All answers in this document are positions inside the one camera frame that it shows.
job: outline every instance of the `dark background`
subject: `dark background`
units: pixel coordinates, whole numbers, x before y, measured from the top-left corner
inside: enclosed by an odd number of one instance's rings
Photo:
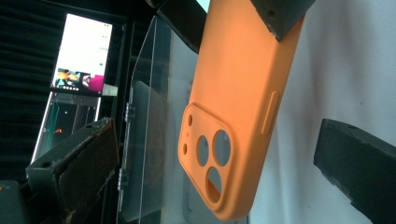
[[[101,117],[122,133],[125,93],[154,11],[144,0],[0,0],[0,180],[26,183],[50,93],[65,14],[114,25],[105,83],[118,97],[103,97]],[[122,134],[119,134],[122,146]],[[115,223],[117,177],[109,181],[88,223]]]

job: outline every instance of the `transparent plastic sheet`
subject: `transparent plastic sheet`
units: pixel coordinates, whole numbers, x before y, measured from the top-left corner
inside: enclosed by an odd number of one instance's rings
[[[163,21],[153,19],[133,73],[118,223],[224,223],[206,208],[177,158],[196,60]],[[230,223],[248,223],[248,217]]]

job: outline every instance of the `white surface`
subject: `white surface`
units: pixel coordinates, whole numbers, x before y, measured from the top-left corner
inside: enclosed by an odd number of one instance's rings
[[[394,8],[392,0],[317,0],[309,9],[251,223],[371,223],[313,159],[325,118],[396,146]]]

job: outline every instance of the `orange phone case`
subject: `orange phone case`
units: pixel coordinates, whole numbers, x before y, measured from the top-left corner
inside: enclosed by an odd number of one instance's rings
[[[178,157],[219,219],[245,217],[253,204],[303,20],[277,42],[250,0],[211,0]],[[225,164],[215,152],[219,131],[231,146]],[[220,189],[209,180],[211,170],[219,173]]]

